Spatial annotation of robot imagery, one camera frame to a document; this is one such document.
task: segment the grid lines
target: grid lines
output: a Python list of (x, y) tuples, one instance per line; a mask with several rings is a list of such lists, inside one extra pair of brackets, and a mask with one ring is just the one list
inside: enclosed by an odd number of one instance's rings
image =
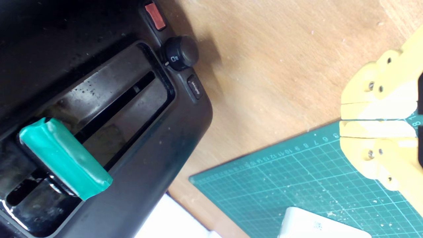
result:
[[(411, 115), (407, 122), (422, 121)], [(332, 123), (190, 177), (252, 238), (276, 238), (295, 206), (377, 238), (423, 237), (423, 218), (397, 191), (363, 177)]]

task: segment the glossy black plastic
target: glossy black plastic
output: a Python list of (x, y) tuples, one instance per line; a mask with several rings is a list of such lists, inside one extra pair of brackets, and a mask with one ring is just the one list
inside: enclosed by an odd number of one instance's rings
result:
[[(163, 65), (176, 35), (151, 2), (0, 2), (0, 237), (133, 237), (207, 130), (209, 98)], [(19, 145), (41, 116), (104, 165), (105, 192), (81, 202)]]

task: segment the black knob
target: black knob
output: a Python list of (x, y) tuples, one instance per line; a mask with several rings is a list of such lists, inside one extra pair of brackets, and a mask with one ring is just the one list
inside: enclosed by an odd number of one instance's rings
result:
[(165, 43), (165, 54), (170, 66), (176, 71), (194, 66), (199, 57), (197, 44), (190, 36), (168, 39)]

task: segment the white object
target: white object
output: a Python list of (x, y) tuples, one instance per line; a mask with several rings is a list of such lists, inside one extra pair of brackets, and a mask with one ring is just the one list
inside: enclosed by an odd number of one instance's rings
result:
[(164, 195), (135, 238), (221, 238), (208, 231), (183, 207)]
[(360, 229), (300, 208), (286, 209), (279, 238), (371, 238)]

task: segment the wooden table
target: wooden table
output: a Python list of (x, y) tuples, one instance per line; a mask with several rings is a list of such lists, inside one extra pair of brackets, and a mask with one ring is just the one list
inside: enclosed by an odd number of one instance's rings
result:
[(171, 196), (224, 238), (248, 237), (188, 176), (340, 116), (341, 92), (366, 62), (423, 23), (404, 0), (159, 0), (178, 34), (195, 37), (195, 70), (213, 122)]

